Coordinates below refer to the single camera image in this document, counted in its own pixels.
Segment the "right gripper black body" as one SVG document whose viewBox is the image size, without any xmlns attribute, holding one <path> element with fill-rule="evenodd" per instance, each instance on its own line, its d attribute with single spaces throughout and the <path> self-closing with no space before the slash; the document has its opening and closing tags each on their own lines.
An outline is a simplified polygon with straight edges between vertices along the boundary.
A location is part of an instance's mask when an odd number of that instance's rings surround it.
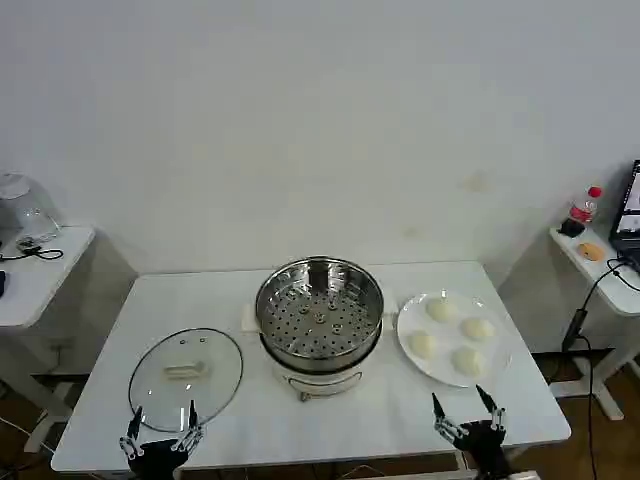
<svg viewBox="0 0 640 480">
<path fill-rule="evenodd" d="M 476 479 L 507 479 L 511 466 L 502 449 L 506 430 L 491 421 L 472 421 L 460 426 L 453 445 L 473 458 L 477 468 Z"/>
</svg>

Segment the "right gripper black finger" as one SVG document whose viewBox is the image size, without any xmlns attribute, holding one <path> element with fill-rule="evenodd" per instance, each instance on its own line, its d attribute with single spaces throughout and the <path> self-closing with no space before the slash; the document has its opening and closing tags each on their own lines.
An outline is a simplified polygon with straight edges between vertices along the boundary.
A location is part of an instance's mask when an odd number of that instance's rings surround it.
<svg viewBox="0 0 640 480">
<path fill-rule="evenodd" d="M 478 392 L 485 408 L 488 413 L 491 415 L 491 425 L 492 429 L 504 429 L 503 420 L 505 409 L 499 407 L 494 401 L 493 397 L 486 392 L 480 385 L 476 385 L 476 391 Z"/>
<path fill-rule="evenodd" d="M 445 415 L 444 409 L 435 393 L 432 394 L 432 401 L 434 429 L 447 441 L 463 439 L 468 434 L 468 431 Z"/>
</svg>

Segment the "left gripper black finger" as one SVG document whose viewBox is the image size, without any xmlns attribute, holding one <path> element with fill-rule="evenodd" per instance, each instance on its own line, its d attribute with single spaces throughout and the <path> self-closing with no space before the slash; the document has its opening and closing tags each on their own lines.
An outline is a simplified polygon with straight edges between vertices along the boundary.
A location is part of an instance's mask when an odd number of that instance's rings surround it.
<svg viewBox="0 0 640 480">
<path fill-rule="evenodd" d="M 144 455 L 143 450 L 137 443 L 142 423 L 142 413 L 143 408 L 139 406 L 128 424 L 125 435 L 119 438 L 120 449 L 127 458 L 139 458 Z"/>
<path fill-rule="evenodd" d="M 203 427 L 199 422 L 195 402 L 191 400 L 189 405 L 188 430 L 172 446 L 172 450 L 179 452 L 192 452 L 197 447 L 202 437 Z"/>
</svg>

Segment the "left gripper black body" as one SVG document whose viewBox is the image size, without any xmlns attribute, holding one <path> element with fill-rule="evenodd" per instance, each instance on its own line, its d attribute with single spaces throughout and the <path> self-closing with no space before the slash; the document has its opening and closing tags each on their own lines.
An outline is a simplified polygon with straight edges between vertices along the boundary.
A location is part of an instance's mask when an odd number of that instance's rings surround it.
<svg viewBox="0 0 640 480">
<path fill-rule="evenodd" d="M 172 480 L 193 450 L 177 439 L 167 439 L 138 445 L 127 441 L 129 469 L 137 479 Z"/>
</svg>

